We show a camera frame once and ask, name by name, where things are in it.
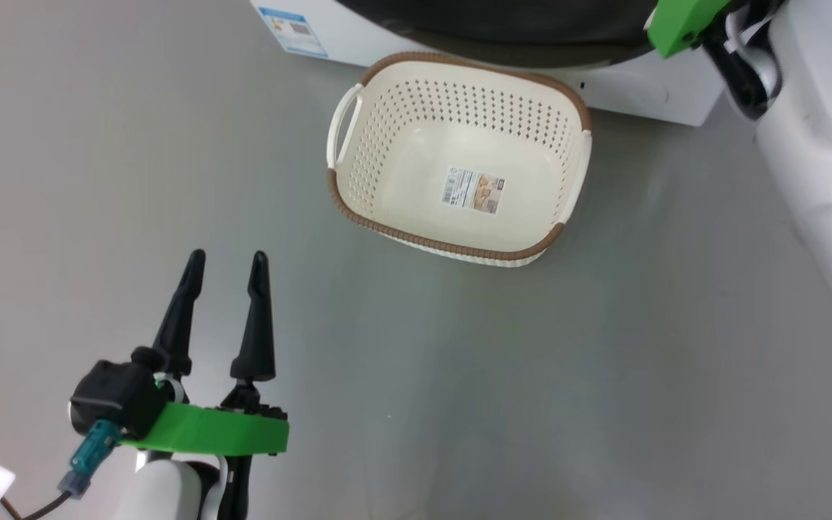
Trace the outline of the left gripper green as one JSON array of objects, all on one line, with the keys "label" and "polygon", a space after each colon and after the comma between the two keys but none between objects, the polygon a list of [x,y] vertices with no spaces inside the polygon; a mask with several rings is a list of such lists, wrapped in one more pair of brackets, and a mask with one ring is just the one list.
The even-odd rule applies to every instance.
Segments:
[{"label": "left gripper green", "polygon": [[[189,357],[194,304],[204,283],[206,254],[189,254],[178,286],[151,347],[139,346],[132,361],[175,381],[191,375]],[[208,408],[168,402],[141,440],[125,435],[120,443],[136,450],[204,454],[224,457],[281,454],[287,450],[290,422],[277,406],[261,403],[250,381],[273,381],[275,368],[273,304],[269,260],[264,251],[252,257],[248,281],[250,309],[238,356],[230,376],[238,379],[224,404]]]}]

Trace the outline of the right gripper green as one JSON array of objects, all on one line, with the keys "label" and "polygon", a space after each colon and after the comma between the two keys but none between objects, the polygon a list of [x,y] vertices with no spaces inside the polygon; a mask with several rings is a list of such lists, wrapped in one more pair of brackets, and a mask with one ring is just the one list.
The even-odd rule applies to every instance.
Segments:
[{"label": "right gripper green", "polygon": [[646,24],[649,42],[664,59],[693,46],[729,1],[658,1]]}]

